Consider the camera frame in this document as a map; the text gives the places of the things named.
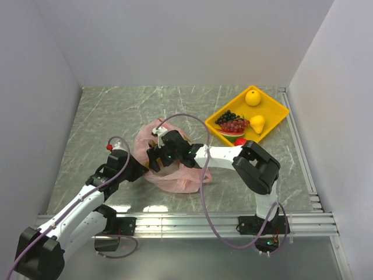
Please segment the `yellow apple with stem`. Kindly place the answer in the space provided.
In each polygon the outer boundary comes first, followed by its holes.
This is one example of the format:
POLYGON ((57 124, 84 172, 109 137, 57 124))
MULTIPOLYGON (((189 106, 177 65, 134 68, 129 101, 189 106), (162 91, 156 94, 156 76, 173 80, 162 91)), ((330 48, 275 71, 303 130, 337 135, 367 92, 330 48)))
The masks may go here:
POLYGON ((257 106, 261 102, 261 94, 257 90, 249 90, 245 95, 245 102, 249 106, 257 106))

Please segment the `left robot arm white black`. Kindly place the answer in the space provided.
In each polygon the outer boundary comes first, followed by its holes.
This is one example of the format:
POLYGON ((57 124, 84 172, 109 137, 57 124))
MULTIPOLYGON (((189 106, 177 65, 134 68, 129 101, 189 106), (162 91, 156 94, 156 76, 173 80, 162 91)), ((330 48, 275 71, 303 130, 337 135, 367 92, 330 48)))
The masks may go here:
POLYGON ((29 279, 57 279, 70 256, 93 236, 108 236, 116 242, 133 238, 136 219, 119 218, 105 201, 121 182, 134 182, 147 172, 127 151, 112 150, 63 210, 37 229, 22 232, 11 271, 29 279))

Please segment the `yellow pear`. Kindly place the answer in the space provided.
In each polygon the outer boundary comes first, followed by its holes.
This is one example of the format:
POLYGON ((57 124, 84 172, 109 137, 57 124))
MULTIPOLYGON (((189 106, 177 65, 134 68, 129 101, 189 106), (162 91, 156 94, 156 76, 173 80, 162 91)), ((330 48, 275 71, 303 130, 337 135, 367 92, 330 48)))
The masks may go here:
POLYGON ((262 115, 256 115, 250 118, 249 124, 256 134, 260 135, 265 126, 266 120, 262 115))

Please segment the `pink plastic bag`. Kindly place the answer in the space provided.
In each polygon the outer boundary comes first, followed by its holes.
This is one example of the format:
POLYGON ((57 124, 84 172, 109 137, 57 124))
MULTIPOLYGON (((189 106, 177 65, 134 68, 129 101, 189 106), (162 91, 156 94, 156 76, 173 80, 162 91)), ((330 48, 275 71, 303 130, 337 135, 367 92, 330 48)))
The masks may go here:
MULTIPOLYGON (((162 119, 158 118, 143 126, 138 132, 134 141, 133 157, 142 165, 149 166, 149 158, 146 151, 155 146, 157 138, 152 135, 153 128, 156 128, 162 119)), ((200 189, 200 178, 202 169, 190 169, 179 161, 172 163, 168 167, 160 165, 161 170, 148 171, 145 179, 163 191, 170 193, 195 193, 200 189)))

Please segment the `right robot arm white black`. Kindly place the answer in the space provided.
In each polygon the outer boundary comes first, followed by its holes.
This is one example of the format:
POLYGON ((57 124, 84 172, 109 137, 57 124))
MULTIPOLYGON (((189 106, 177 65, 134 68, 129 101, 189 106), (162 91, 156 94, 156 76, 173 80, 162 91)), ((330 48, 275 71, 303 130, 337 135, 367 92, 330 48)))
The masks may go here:
POLYGON ((234 170, 255 194, 255 222, 259 230, 271 232, 277 226, 279 206, 276 184, 280 163, 254 141, 229 147, 191 143, 177 130, 154 129, 156 138, 145 145, 147 166, 157 178, 154 183, 172 193, 195 193, 208 183, 210 167, 234 170))

